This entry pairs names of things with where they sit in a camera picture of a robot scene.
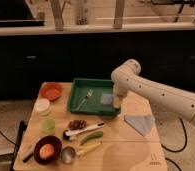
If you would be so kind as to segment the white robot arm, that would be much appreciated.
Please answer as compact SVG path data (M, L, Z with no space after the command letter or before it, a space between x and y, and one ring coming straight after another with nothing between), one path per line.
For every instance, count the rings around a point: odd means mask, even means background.
M134 59L127 60L112 71L114 108L119 108L131 91L180 114L195 126L195 93L142 78L140 72L141 66Z

